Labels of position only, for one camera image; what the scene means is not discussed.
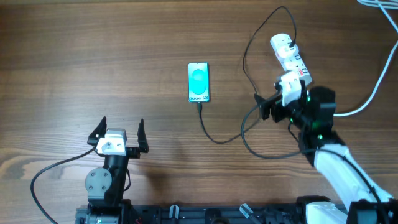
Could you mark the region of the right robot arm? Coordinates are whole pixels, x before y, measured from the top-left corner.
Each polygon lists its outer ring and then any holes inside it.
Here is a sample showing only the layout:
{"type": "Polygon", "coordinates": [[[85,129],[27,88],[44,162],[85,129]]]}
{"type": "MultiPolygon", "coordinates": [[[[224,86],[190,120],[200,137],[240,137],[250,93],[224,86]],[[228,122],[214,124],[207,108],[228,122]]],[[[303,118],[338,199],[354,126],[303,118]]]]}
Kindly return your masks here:
{"type": "Polygon", "coordinates": [[[365,173],[332,129],[335,92],[322,86],[300,89],[293,101],[283,105],[286,97],[281,88],[268,99],[254,96],[264,119],[288,118],[298,127],[299,152],[329,181],[346,209],[339,210],[325,197],[299,197],[302,223],[397,223],[397,199],[365,173]]]}

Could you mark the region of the Galaxy smartphone teal screen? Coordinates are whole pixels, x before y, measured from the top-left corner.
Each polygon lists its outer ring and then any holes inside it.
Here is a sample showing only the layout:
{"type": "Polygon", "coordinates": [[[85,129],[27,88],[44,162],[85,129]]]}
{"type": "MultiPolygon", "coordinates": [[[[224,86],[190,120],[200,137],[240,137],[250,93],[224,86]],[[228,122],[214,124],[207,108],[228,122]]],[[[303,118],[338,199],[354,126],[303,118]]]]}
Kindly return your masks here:
{"type": "Polygon", "coordinates": [[[188,101],[190,103],[210,101],[210,81],[207,62],[188,64],[188,101]]]}

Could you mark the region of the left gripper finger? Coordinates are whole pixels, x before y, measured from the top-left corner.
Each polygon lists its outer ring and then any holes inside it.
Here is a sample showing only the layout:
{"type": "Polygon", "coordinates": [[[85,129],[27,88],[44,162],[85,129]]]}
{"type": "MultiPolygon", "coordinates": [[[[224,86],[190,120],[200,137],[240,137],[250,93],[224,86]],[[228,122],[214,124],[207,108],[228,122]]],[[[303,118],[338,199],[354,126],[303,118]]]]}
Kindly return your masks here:
{"type": "Polygon", "coordinates": [[[144,127],[144,120],[141,119],[139,123],[139,127],[137,130],[137,143],[140,152],[148,153],[149,152],[149,145],[146,138],[145,127],[144,127]]]}
{"type": "Polygon", "coordinates": [[[91,146],[96,146],[101,138],[104,137],[107,130],[107,121],[104,116],[102,120],[99,122],[99,125],[91,132],[88,136],[87,144],[91,146]]]}

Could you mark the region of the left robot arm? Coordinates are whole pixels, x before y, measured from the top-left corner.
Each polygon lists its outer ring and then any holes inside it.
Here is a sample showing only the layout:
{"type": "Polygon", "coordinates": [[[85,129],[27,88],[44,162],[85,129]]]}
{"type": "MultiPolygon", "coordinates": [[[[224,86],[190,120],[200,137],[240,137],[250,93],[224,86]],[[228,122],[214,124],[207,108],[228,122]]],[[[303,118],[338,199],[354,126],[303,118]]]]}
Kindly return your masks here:
{"type": "Polygon", "coordinates": [[[136,147],[126,145],[125,129],[107,127],[105,117],[88,136],[87,143],[104,158],[104,164],[90,171],[85,178],[88,206],[76,211],[75,223],[142,223],[131,201],[123,195],[131,186],[126,183],[131,179],[129,160],[139,159],[142,153],[149,152],[144,121],[139,123],[136,147]]]}

